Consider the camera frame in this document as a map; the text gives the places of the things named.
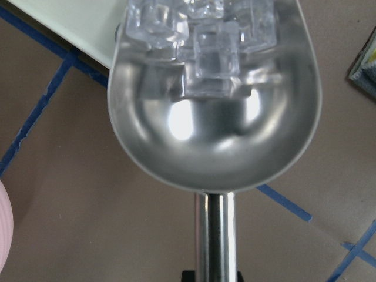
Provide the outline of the pink bowl of ice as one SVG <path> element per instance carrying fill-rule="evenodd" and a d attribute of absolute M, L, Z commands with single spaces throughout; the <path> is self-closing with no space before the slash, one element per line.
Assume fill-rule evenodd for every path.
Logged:
<path fill-rule="evenodd" d="M 14 218 L 11 201 L 1 182 L 1 271 L 9 256 L 14 231 Z"/>

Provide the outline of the steel ice scoop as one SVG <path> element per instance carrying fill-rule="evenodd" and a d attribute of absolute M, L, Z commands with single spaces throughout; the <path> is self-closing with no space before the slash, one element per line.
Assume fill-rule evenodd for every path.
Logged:
<path fill-rule="evenodd" d="M 195 195 L 196 268 L 182 281 L 243 280 L 234 196 L 300 158 L 321 102 L 298 1 L 127 1 L 109 116 L 141 169 Z"/>

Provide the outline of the cream serving tray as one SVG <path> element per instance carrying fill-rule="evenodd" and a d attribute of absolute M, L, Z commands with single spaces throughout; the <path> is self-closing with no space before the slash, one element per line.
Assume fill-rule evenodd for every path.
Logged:
<path fill-rule="evenodd" d="M 115 31 L 127 7 L 123 0 L 9 1 L 108 69 L 115 50 Z"/>

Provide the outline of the grey folded cloth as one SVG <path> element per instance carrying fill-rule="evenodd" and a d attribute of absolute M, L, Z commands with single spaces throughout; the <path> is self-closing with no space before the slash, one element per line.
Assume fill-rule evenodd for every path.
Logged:
<path fill-rule="evenodd" d="M 375 28 L 358 54 L 348 79 L 375 100 Z"/>

